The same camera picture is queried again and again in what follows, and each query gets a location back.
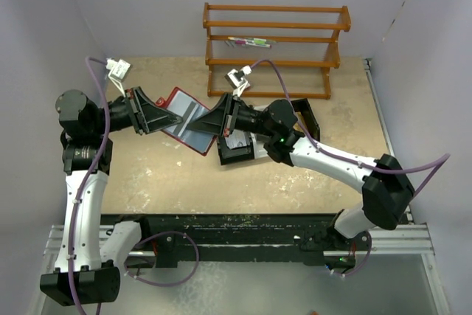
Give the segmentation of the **black and white organiser tray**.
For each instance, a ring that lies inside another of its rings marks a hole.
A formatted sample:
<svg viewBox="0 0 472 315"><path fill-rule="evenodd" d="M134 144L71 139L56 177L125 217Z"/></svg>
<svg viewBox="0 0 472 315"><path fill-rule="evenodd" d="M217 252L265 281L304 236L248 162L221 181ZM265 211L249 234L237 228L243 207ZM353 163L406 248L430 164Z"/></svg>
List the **black and white organiser tray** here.
<svg viewBox="0 0 472 315"><path fill-rule="evenodd" d="M321 141L321 129L314 116L313 110L308 99L298 99L291 101L298 118L307 128L310 135L316 140ZM243 148L230 150L225 142L225 137L218 136L218 156L221 165L230 165L239 162L247 162L255 159L266 158L267 152L264 144L269 140L267 136L259 134L246 133L248 145Z"/></svg>

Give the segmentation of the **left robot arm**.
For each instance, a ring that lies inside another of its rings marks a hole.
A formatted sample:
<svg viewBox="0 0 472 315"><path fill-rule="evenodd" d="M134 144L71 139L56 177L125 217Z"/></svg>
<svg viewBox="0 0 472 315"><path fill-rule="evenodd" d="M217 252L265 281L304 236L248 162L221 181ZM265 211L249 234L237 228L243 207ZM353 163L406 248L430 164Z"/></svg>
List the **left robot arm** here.
<svg viewBox="0 0 472 315"><path fill-rule="evenodd" d="M99 107L79 90L68 90L55 104L62 127L66 215L53 271L41 276L40 290L62 306L116 300L129 252L149 247L146 223L122 221L100 240L101 207L111 172L109 134L133 128L139 135L163 131L182 117L155 104L141 87Z"/></svg>

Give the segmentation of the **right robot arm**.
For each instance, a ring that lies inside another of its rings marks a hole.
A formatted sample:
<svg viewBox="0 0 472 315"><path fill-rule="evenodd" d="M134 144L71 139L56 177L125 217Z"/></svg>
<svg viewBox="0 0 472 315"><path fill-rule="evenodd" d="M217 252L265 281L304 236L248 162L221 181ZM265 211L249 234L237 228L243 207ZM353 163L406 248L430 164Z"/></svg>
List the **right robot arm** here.
<svg viewBox="0 0 472 315"><path fill-rule="evenodd" d="M314 170L360 193L361 203L342 210L332 222L327 238L335 249L346 249L355 236L374 227L396 229L415 193L398 160L389 154L374 159L332 148L297 130L298 123L286 99L259 111L225 94L188 128L216 136L233 131L262 135L266 138L263 148L274 162Z"/></svg>

